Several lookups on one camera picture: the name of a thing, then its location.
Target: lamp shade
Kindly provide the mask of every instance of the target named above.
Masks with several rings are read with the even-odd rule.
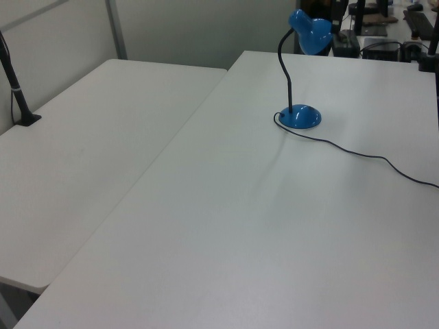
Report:
[[[300,48],[306,55],[316,55],[331,42],[331,22],[325,19],[311,19],[303,10],[297,9],[288,23],[297,32]]]

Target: black power cord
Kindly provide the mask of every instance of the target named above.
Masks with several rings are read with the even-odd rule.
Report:
[[[3,34],[0,33],[0,41],[3,43],[4,47],[6,48],[6,52],[8,53],[9,61],[11,61],[11,54],[9,52],[8,44],[5,41],[5,38],[3,37]],[[12,124],[15,125],[14,120],[14,92],[11,89],[11,119]]]
[[[343,147],[341,147],[341,146],[339,146],[339,145],[337,145],[337,144],[335,144],[335,143],[333,143],[333,142],[331,142],[331,141],[328,141],[327,139],[321,139],[321,138],[314,138],[314,137],[309,137],[309,136],[305,136],[305,135],[302,135],[302,134],[298,134],[297,132],[293,132],[292,130],[290,130],[290,129],[288,129],[288,128],[286,128],[286,127],[284,127],[283,125],[281,125],[277,120],[276,120],[276,116],[278,116],[278,115],[282,115],[282,113],[280,113],[280,112],[277,112],[277,113],[275,113],[274,114],[274,116],[273,116],[273,121],[274,121],[274,123],[278,126],[278,127],[280,127],[281,129],[283,129],[283,130],[285,130],[286,132],[289,132],[290,134],[293,134],[293,135],[296,135],[296,136],[299,136],[299,137],[303,137],[303,138],[306,138],[306,139],[310,139],[311,141],[316,141],[316,142],[323,142],[323,143],[327,143],[327,144],[330,144],[330,145],[332,145],[332,146],[335,146],[335,147],[337,147],[338,149],[341,149],[342,151],[345,151],[346,153],[349,153],[349,154],[354,154],[354,155],[356,155],[356,156],[362,156],[362,157],[365,157],[365,158],[373,158],[373,159],[382,159],[382,160],[385,160],[397,173],[399,173],[400,175],[402,175],[402,176],[404,176],[405,178],[407,178],[408,180],[411,180],[411,181],[413,181],[413,182],[415,182],[415,183],[418,183],[418,184],[423,184],[423,185],[429,185],[429,186],[432,186],[432,187],[436,187],[436,188],[438,188],[439,189],[439,186],[438,185],[436,185],[436,184],[433,184],[433,183],[428,183],[428,182],[423,182],[423,181],[421,181],[421,180],[416,180],[416,179],[414,179],[414,178],[411,178],[410,176],[408,176],[408,175],[405,175],[402,171],[400,171],[399,169],[397,169],[387,158],[385,158],[385,157],[383,157],[383,156],[369,156],[368,154],[362,154],[362,153],[358,153],[358,152],[354,152],[354,151],[350,151],[350,150],[348,150],[348,149],[344,149]]]

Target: keyboard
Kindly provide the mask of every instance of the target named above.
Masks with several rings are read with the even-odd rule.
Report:
[[[404,10],[404,16],[412,33],[417,31],[421,40],[431,40],[433,25],[431,25],[423,12],[408,12]]]

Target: blue desk lamp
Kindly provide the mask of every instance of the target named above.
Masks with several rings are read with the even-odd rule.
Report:
[[[325,49],[332,39],[331,26],[329,21],[324,19],[311,19],[302,10],[294,11],[288,20],[292,27],[279,43],[277,55],[281,63],[283,72],[287,76],[288,81],[288,107],[281,111],[279,121],[290,128],[307,129],[318,125],[322,120],[322,115],[315,108],[304,105],[292,105],[291,78],[283,64],[282,46],[285,40],[297,32],[299,37],[299,45],[306,55],[316,55]]]

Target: white wall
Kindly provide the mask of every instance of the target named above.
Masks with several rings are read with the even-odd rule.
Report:
[[[277,51],[296,0],[116,0],[130,60],[229,69],[244,50]],[[284,45],[293,52],[293,38]]]
[[[32,112],[107,59],[117,57],[104,0],[68,0],[3,36]],[[19,118],[16,103],[14,107]],[[10,85],[1,68],[0,134],[11,126]]]

